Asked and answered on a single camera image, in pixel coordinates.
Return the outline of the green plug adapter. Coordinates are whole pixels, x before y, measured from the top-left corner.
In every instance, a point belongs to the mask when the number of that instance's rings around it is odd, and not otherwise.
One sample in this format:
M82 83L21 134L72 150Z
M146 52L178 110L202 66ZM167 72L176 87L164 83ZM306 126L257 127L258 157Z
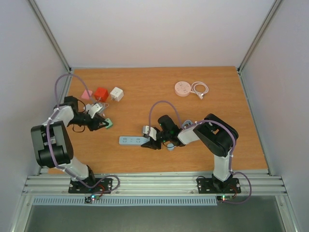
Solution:
M105 127L106 129L109 129L113 126L113 123L109 118L106 118L105 121L108 123L108 125Z

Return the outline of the grey power strip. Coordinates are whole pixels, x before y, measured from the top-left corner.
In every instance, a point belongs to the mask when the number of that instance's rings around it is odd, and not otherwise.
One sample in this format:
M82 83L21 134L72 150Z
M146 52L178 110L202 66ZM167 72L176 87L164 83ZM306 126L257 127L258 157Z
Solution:
M150 141L143 136L120 136L119 145L141 146Z

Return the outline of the orange cube socket adapter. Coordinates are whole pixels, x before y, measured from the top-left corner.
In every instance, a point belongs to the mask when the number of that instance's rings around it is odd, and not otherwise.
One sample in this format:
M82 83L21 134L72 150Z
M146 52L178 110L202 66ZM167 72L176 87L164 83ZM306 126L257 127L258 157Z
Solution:
M106 102L108 96L109 96L108 90L103 87L98 87L94 92L95 100L98 102Z

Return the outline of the white cube charger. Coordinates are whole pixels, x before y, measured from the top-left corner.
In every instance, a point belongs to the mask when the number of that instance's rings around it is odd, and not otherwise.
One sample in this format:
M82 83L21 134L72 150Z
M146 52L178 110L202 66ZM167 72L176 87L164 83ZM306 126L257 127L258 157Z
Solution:
M110 92L110 96L112 100L119 102L123 98L124 92L122 89L114 87Z

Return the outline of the pink square plug adapter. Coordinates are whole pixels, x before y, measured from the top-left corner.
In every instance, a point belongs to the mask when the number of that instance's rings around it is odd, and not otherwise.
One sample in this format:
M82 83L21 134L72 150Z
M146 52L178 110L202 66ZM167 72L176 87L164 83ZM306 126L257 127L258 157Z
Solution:
M84 100L89 100L92 97L92 94L93 94L93 91L85 89L81 95L81 98Z

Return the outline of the round pink power socket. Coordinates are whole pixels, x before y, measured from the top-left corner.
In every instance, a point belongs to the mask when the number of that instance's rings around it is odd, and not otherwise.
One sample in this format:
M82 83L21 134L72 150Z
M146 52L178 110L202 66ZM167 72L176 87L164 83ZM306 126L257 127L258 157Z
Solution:
M174 92L180 97L186 97L191 93L191 85L186 81L179 81L174 86Z

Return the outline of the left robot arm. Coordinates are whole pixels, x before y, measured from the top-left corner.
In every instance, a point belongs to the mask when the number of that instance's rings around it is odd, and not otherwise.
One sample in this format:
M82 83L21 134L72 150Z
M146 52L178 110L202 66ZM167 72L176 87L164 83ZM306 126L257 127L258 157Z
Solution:
M77 125L97 131L109 126L101 113L106 108L104 103L95 102L79 110L79 99L67 96L64 102L55 106L52 115L41 125L31 128L31 138L35 158L39 166L56 168L68 174L75 184L85 192L93 192L98 185L91 168L81 163L75 156L67 127Z

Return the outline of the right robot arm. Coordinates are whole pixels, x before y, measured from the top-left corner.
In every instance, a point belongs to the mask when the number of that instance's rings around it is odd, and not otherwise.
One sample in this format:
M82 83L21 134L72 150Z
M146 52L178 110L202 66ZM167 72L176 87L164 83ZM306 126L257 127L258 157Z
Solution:
M204 120L183 128L179 128L168 115L160 117L158 123L162 130L143 127L143 136L149 137L149 141L141 147L160 150L165 142L170 142L175 147L183 147L200 140L214 155L211 189L219 193L229 188L232 180L231 160L239 138L233 127L214 114L208 114Z

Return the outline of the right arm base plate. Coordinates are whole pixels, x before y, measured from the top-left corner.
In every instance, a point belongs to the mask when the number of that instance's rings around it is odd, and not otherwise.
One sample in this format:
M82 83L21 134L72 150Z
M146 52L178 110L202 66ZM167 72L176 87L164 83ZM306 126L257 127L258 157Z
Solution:
M241 193L239 179L233 176L230 176L224 182L214 177L214 175L212 175L211 178L198 176L196 178L196 183L199 194Z

